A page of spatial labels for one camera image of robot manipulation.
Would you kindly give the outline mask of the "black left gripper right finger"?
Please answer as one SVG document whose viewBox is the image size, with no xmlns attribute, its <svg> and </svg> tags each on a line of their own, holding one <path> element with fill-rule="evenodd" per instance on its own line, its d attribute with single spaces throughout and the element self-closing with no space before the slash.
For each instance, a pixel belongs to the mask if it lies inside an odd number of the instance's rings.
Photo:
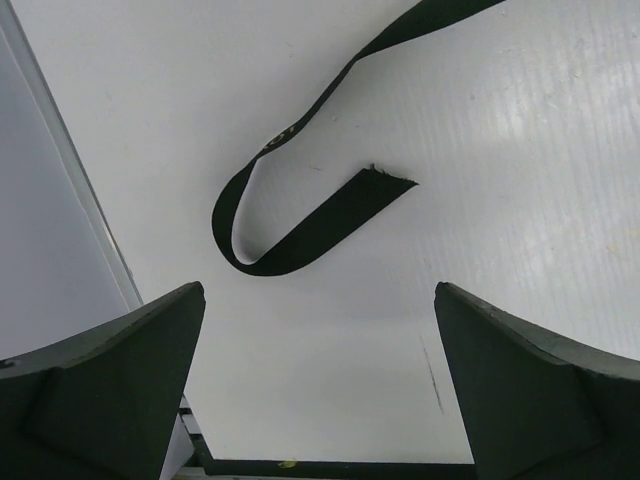
<svg viewBox="0 0 640 480">
<path fill-rule="evenodd" d="M 638 361 L 451 283 L 434 307 L 479 478 L 638 478 Z"/>
</svg>

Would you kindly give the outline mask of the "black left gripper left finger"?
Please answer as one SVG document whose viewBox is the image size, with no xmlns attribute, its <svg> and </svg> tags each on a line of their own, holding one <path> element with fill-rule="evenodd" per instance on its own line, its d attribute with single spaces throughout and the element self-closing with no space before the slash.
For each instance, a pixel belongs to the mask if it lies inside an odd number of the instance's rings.
<svg viewBox="0 0 640 480">
<path fill-rule="evenodd" d="M 205 311 L 187 283 L 1 362 L 4 479 L 157 479 Z"/>
</svg>

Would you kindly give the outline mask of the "black ribbon with gold lettering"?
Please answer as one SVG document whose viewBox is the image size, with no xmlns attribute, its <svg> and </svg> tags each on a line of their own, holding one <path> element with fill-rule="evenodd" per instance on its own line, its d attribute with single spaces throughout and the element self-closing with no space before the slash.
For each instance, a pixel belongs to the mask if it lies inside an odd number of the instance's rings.
<svg viewBox="0 0 640 480">
<path fill-rule="evenodd" d="M 496 4 L 494 0 L 420 1 L 354 55 L 309 110 L 268 142 L 222 189 L 213 207 L 211 228 L 215 243 L 229 264 L 255 277 L 276 277 L 298 271 L 325 255 L 416 187 L 417 183 L 413 180 L 388 174 L 371 165 L 357 172 L 255 262 L 241 261 L 234 251 L 235 217 L 258 161 L 300 134 L 356 62 L 454 25 Z"/>
</svg>

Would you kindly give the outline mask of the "aluminium frame rail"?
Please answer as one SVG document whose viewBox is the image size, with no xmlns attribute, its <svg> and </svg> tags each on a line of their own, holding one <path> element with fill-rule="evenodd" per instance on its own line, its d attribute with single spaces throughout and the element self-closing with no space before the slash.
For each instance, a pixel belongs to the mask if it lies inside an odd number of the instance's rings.
<svg viewBox="0 0 640 480">
<path fill-rule="evenodd" d="M 135 310 L 143 305 L 141 295 L 108 225 L 104 211 L 24 29 L 9 1 L 1 3 L 1 31 L 18 69 L 28 85 L 30 94 L 55 145 L 74 194 L 91 226 L 115 284 L 128 309 Z"/>
</svg>

